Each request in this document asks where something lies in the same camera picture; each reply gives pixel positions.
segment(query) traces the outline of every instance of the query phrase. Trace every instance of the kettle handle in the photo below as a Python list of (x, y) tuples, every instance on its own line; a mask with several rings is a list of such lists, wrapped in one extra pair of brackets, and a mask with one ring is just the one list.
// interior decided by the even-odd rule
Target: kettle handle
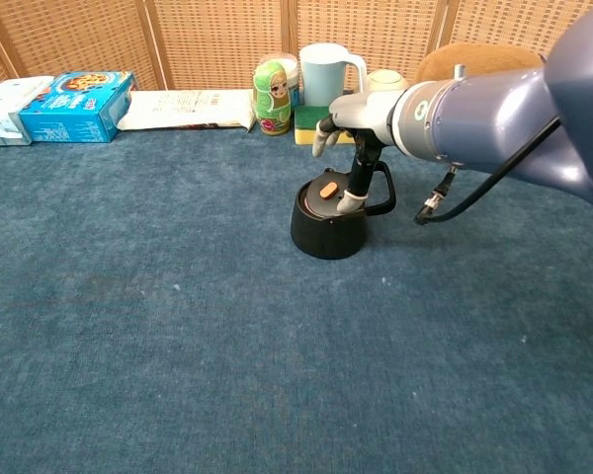
[(365, 207), (366, 215), (386, 214), (387, 212), (391, 212), (396, 204), (395, 186), (393, 185), (393, 177), (391, 176), (388, 166), (383, 161), (379, 161), (374, 165), (374, 171), (382, 171), (384, 173), (386, 186), (388, 187), (388, 199), (385, 202)]

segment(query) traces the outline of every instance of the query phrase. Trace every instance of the yellow sponge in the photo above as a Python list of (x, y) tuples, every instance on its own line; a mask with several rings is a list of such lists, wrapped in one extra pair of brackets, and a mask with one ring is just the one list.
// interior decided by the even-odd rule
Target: yellow sponge
[[(329, 115), (326, 107), (298, 106), (295, 107), (295, 143), (297, 145), (311, 145), (316, 135), (316, 124)], [(354, 139), (341, 133), (337, 143), (353, 144)]]

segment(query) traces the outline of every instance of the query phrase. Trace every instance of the blue carpet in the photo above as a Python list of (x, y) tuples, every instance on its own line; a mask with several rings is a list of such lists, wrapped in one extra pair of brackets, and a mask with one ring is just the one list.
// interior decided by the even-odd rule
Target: blue carpet
[(0, 148), (0, 473), (593, 473), (593, 207), (504, 180), (419, 227), (445, 170), (387, 149), (395, 211), (313, 259), (295, 193), (352, 155)]

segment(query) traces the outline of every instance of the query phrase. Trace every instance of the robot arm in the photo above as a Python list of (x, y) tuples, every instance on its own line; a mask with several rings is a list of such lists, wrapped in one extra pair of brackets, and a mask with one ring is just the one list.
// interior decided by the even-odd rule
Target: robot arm
[(319, 123), (314, 156), (339, 130), (357, 143), (353, 186), (338, 204), (343, 213), (367, 198), (386, 146), (449, 167), (425, 214), (437, 207), (458, 169), (490, 174), (467, 205), (504, 176), (593, 204), (593, 10), (560, 38), (541, 68), (469, 78), (458, 68), (451, 80), (338, 98)]

